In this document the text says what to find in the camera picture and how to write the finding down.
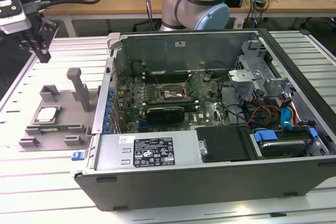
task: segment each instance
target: blue latch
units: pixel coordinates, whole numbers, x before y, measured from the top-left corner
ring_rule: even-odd
[[[109,97],[112,97],[114,95],[114,89],[109,88]]]
[[[282,127],[287,127],[289,130],[293,129],[293,126],[290,125],[291,112],[289,108],[281,109],[281,125]]]
[[[113,106],[113,103],[112,103],[112,102],[110,102],[110,101],[107,101],[107,102],[106,102],[106,107],[107,107],[107,108],[110,109],[110,108],[112,108],[112,106]]]
[[[278,140],[278,137],[273,130],[257,131],[253,135],[257,142]]]
[[[72,154],[71,160],[72,161],[79,161],[79,160],[84,160],[84,152],[74,152]]]
[[[319,136],[319,134],[314,128],[309,128],[309,133],[311,137],[313,138],[313,140],[317,139],[317,137]]]

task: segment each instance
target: sticker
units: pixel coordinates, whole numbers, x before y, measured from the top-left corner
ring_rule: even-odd
[[[135,167],[175,165],[173,139],[171,137],[135,139]]]
[[[135,136],[119,136],[119,144],[132,144]]]
[[[177,41],[177,42],[175,42],[175,47],[185,47],[185,41]]]

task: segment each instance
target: wooden desk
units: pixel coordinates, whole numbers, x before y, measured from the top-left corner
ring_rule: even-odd
[[[162,0],[151,0],[153,18],[161,18]],[[236,18],[235,28],[241,28],[249,12],[249,0],[241,8],[231,8]],[[69,36],[76,36],[72,21],[76,19],[131,19],[147,18],[145,0],[101,0],[95,5],[62,4],[45,11],[53,19],[65,22]],[[330,0],[270,0],[263,17],[333,17],[336,2]]]

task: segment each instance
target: wire bundle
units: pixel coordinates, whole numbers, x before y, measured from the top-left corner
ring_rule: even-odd
[[[276,122],[276,120],[279,118],[279,114],[281,113],[281,110],[278,107],[276,107],[276,106],[273,106],[273,105],[261,105],[261,106],[257,107],[255,109],[255,111],[252,113],[252,115],[249,118],[249,121],[247,122],[247,124],[249,124],[249,123],[256,123],[256,121],[253,120],[252,118],[257,114],[257,112],[259,110],[264,110],[265,112],[267,112],[266,119],[261,123],[264,126],[267,126],[270,123]]]
[[[252,12],[253,28],[256,28],[258,25],[260,25],[260,23],[262,21],[262,14],[263,14],[263,12],[265,10],[268,9],[269,4],[270,4],[270,0],[267,0],[267,3],[266,3],[266,5],[264,7],[258,7],[256,5],[256,0],[249,0],[249,1],[250,1],[250,10],[249,10],[249,12],[247,14],[247,17],[246,17],[245,21],[244,21],[243,27],[246,25],[246,23],[247,23],[247,21],[248,21],[248,19],[250,17],[250,14]],[[254,17],[254,14],[255,14],[256,11],[260,12],[259,21],[257,20],[256,17]]]

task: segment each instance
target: white table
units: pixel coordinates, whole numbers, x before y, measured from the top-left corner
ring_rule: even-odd
[[[297,57],[295,62],[303,71],[307,57],[314,56],[317,62],[331,57],[298,32],[272,34],[291,58]],[[300,46],[291,47],[288,39],[300,41]],[[85,161],[71,161],[73,151],[17,151],[17,142],[41,100],[39,91],[42,85],[55,84],[58,90],[73,90],[66,72],[69,67],[80,67],[83,82],[89,89],[95,89],[102,80],[105,61],[109,57],[106,37],[55,39],[50,52],[52,58],[48,64],[41,64],[32,56],[0,102],[0,223],[157,223],[173,220],[194,220],[189,223],[195,223],[198,220],[197,223],[263,224],[336,221],[336,177],[302,197],[99,211],[71,177],[71,171],[85,165]],[[327,62],[318,68],[313,67],[323,74],[324,66],[330,71],[336,70],[335,65]],[[318,80],[328,79],[328,76],[318,77]],[[314,82],[314,76],[308,79],[322,90],[325,99],[336,96],[335,88],[319,86]],[[271,217],[272,212],[287,216]]]

